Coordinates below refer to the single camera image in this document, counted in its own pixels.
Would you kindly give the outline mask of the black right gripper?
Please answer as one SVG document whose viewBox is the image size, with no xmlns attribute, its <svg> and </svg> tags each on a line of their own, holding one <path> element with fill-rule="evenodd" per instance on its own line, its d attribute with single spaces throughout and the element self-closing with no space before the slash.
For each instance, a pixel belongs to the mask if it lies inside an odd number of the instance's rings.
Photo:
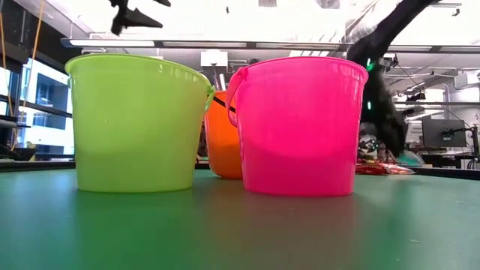
<svg viewBox="0 0 480 270">
<path fill-rule="evenodd" d="M 370 114 L 365 121 L 376 129 L 376 137 L 381 140 L 387 150 L 398 158 L 405 151 L 407 124 L 401 111 L 396 109 L 386 114 Z"/>
</svg>

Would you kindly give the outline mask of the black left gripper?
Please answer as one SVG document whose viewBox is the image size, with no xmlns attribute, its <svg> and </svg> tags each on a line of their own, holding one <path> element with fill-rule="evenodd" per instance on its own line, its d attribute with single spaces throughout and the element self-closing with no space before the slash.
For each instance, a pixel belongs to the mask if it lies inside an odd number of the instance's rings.
<svg viewBox="0 0 480 270">
<path fill-rule="evenodd" d="M 128 27 L 148 27 L 148 28 L 162 28 L 163 25 L 152 19 L 151 17 L 142 13 L 138 8 L 135 10 L 128 9 L 129 0 L 108 0 L 112 7 L 118 7 L 118 12 L 113 18 L 111 32 L 114 35 L 119 35 L 122 29 Z M 164 6 L 171 6 L 169 0 L 153 0 Z"/>
</svg>

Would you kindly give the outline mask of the black computer monitor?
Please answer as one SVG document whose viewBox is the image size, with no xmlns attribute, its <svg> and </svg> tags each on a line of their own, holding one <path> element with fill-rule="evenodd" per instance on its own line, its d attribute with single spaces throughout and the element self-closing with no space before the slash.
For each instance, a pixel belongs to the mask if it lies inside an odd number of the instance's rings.
<svg viewBox="0 0 480 270">
<path fill-rule="evenodd" d="M 462 120 L 421 120 L 423 145 L 426 147 L 466 147 L 465 124 Z"/>
</svg>

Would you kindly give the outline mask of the long ceiling light bar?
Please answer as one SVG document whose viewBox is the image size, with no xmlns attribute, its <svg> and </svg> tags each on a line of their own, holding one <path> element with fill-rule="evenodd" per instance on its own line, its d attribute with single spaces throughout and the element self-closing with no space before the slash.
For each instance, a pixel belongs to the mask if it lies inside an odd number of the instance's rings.
<svg viewBox="0 0 480 270">
<path fill-rule="evenodd" d="M 117 40 L 62 38 L 64 47 L 226 49 L 226 50 L 310 50 L 346 52 L 350 43 L 299 43 L 207 40 Z M 391 45 L 390 53 L 480 54 L 476 45 Z"/>
</svg>

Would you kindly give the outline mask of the white hanging box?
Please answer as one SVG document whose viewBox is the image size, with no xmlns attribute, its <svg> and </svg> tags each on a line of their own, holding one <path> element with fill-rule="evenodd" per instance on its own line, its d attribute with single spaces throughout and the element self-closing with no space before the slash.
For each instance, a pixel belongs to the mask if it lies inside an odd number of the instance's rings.
<svg viewBox="0 0 480 270">
<path fill-rule="evenodd" d="M 219 49 L 207 49 L 200 53 L 200 65 L 202 67 L 226 67 L 228 65 L 228 52 Z"/>
</svg>

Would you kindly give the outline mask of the pink plastic bucket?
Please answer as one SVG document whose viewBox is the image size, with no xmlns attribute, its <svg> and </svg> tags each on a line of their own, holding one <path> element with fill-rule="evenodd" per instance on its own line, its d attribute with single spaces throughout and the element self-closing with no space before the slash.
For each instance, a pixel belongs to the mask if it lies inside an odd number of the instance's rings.
<svg viewBox="0 0 480 270">
<path fill-rule="evenodd" d="M 274 58 L 239 68 L 226 90 L 248 191 L 294 197 L 353 192 L 368 72 L 342 58 Z"/>
</svg>

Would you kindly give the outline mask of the lime green plastic bucket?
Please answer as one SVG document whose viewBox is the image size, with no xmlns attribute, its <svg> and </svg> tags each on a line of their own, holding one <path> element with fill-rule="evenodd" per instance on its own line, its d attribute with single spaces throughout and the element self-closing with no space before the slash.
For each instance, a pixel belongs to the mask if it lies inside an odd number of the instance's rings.
<svg viewBox="0 0 480 270">
<path fill-rule="evenodd" d="M 191 188 L 215 95 L 200 72 L 148 56 L 101 53 L 65 65 L 77 187 L 151 193 Z"/>
</svg>

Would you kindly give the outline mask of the orange plastic bucket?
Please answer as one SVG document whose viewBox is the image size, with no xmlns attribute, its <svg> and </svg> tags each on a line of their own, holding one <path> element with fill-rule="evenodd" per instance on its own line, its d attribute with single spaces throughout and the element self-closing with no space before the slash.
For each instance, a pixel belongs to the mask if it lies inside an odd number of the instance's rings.
<svg viewBox="0 0 480 270">
<path fill-rule="evenodd" d="M 216 91 L 205 114 L 205 136 L 211 170 L 223 179 L 242 178 L 239 135 L 228 119 L 226 91 Z"/>
</svg>

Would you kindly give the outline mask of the black aluminium table frame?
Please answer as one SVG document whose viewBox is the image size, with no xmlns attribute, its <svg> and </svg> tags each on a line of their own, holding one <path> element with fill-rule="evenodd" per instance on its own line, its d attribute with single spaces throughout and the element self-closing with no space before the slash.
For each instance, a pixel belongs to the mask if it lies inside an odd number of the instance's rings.
<svg viewBox="0 0 480 270">
<path fill-rule="evenodd" d="M 76 164 L 74 161 L 12 161 L 0 162 L 0 173 L 35 170 L 70 170 L 75 167 Z M 412 170 L 415 171 L 417 175 L 422 176 L 480 181 L 480 170 L 427 167 L 413 167 Z"/>
</svg>

